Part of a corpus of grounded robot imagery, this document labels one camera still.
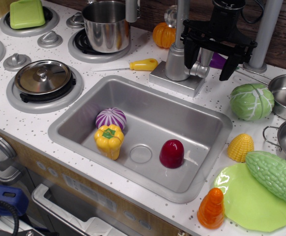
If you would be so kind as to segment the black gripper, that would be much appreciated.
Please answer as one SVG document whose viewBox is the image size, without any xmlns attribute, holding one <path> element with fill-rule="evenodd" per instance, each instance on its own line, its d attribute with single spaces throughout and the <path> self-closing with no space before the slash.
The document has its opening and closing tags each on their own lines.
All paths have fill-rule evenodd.
<svg viewBox="0 0 286 236">
<path fill-rule="evenodd" d="M 252 50 L 257 47 L 257 42 L 241 33 L 236 23 L 185 20 L 183 25 L 181 40 L 185 66 L 188 69 L 193 67 L 200 48 L 227 56 L 220 81 L 228 80 L 239 64 L 249 62 Z"/>
</svg>

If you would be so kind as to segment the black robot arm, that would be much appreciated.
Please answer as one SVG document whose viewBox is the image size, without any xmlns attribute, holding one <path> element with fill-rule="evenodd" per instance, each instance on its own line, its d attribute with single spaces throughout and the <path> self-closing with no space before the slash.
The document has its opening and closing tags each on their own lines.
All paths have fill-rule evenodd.
<svg viewBox="0 0 286 236">
<path fill-rule="evenodd" d="M 184 64 L 191 69 L 201 48 L 227 56 L 219 78 L 226 81 L 239 64 L 250 61 L 257 42 L 237 28 L 244 0 L 214 0 L 213 5 L 209 21 L 183 21 Z"/>
</svg>

